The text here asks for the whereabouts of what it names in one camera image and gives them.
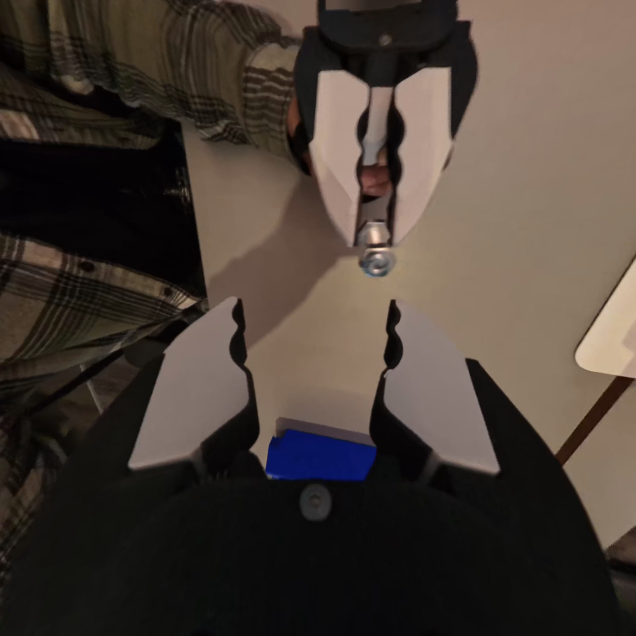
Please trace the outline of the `steel hex bolt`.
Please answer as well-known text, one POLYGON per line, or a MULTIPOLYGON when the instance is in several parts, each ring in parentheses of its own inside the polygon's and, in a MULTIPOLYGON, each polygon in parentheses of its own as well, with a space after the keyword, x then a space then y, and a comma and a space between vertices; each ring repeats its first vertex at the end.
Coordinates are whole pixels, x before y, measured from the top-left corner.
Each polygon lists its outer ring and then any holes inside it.
POLYGON ((357 233, 356 246, 362 251, 390 248, 391 233, 386 221, 366 221, 357 233))

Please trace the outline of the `person's left forearm plaid sleeve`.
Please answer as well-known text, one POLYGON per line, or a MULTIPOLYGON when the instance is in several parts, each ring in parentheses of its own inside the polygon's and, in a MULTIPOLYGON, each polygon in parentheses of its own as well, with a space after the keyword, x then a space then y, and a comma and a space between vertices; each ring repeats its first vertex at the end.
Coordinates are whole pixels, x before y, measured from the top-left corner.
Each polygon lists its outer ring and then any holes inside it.
POLYGON ((230 1, 2 1, 1 140, 143 150, 175 120, 291 159, 298 50, 230 1))

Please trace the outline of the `white rounded flat plate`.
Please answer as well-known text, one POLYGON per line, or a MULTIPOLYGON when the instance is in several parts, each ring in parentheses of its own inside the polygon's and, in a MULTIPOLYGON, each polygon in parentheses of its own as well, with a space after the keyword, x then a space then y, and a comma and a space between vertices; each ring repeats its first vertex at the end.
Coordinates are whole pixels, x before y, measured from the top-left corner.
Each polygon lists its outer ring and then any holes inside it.
POLYGON ((583 370, 635 379, 635 260, 584 334, 574 360, 583 370))

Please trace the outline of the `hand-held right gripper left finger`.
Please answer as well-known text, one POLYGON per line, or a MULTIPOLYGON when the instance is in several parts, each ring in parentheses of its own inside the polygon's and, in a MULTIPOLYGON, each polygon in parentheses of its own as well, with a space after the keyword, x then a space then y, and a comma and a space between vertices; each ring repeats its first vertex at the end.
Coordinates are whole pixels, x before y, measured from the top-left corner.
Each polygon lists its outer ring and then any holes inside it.
POLYGON ((217 476, 258 440, 242 300, 229 297, 167 347, 129 469, 190 462, 217 476))

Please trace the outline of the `steel hex nut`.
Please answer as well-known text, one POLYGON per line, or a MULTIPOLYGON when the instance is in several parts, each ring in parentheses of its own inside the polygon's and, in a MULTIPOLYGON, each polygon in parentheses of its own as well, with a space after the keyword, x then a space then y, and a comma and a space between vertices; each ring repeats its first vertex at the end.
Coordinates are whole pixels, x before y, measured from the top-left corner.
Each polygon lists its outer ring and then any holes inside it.
POLYGON ((370 247, 359 256, 359 267, 363 274, 374 279, 387 276, 395 264, 396 256, 387 247, 370 247))

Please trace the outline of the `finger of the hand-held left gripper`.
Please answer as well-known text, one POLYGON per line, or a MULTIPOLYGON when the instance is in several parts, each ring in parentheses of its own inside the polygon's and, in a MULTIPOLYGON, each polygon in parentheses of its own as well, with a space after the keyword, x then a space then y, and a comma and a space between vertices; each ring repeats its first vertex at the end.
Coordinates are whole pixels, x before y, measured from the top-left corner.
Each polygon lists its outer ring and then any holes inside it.
POLYGON ((344 70, 321 71, 317 78, 314 135, 309 144, 324 208, 344 240, 357 236, 362 155, 358 124, 368 108, 370 88, 344 70))
POLYGON ((387 119, 402 132, 387 137, 387 151, 399 174, 393 178, 391 244, 397 246, 426 210, 453 149, 450 129, 451 70, 428 67, 402 80, 390 92, 387 119))

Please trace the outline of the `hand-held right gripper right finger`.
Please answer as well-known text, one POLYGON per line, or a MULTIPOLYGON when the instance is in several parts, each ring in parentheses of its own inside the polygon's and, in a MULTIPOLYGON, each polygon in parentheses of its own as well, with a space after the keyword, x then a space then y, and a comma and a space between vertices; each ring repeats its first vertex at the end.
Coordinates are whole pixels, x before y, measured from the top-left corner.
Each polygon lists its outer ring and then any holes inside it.
POLYGON ((386 322, 385 370, 370 416, 380 455, 403 478, 431 478, 442 466, 497 476, 500 465, 466 358, 425 314, 393 299, 386 322))

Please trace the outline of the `blue plastic parts bin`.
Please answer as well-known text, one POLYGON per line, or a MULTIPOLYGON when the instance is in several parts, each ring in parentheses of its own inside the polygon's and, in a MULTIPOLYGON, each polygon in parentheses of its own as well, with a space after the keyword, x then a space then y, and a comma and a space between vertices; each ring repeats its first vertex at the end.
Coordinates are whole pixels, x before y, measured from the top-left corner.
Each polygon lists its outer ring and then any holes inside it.
POLYGON ((376 456, 371 445, 291 429, 271 439, 265 472, 273 480, 364 481, 376 456))

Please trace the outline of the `person's dark trousers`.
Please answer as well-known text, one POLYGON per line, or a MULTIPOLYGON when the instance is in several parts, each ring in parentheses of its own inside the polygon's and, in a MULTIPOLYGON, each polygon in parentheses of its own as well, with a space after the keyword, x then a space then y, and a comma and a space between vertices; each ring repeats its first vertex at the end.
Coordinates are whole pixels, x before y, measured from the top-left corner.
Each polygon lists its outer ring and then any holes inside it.
POLYGON ((146 150, 1 141, 1 231, 205 296, 186 157, 174 132, 146 150))

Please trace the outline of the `person's left hand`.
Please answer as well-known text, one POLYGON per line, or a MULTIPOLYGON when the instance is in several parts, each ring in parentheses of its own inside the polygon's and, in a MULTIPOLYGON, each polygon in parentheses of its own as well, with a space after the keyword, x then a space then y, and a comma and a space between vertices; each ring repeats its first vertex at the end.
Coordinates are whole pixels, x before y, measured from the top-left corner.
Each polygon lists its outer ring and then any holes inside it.
MULTIPOLYGON (((287 126, 288 142, 294 159, 302 171, 315 178, 315 171, 310 154, 307 148, 301 145, 305 128, 301 120, 296 95, 293 95, 290 101, 287 126)), ((364 196, 381 197, 391 191, 392 183, 385 148, 379 150, 377 159, 373 165, 364 166, 362 168, 359 179, 364 196)))

